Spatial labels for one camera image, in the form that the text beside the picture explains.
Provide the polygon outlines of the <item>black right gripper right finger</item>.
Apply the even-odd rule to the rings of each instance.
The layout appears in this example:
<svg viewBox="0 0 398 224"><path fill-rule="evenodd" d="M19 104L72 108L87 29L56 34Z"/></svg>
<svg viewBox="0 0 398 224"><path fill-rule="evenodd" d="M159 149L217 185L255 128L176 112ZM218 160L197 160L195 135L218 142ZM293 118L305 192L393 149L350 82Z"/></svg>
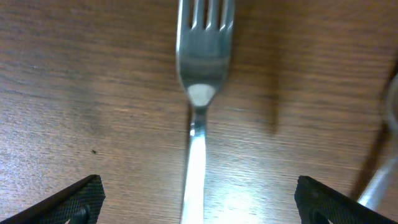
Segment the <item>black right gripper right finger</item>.
<svg viewBox="0 0 398 224"><path fill-rule="evenodd" d="M294 198L302 224L397 224L309 176L298 178Z"/></svg>

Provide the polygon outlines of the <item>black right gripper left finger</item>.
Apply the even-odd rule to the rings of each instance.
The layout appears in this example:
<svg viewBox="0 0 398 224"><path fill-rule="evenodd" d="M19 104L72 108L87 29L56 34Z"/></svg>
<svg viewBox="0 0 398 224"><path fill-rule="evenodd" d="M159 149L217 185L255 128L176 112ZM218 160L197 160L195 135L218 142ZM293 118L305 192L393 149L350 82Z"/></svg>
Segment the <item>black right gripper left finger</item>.
<svg viewBox="0 0 398 224"><path fill-rule="evenodd" d="M101 177L93 174L1 224L96 224L105 198Z"/></svg>

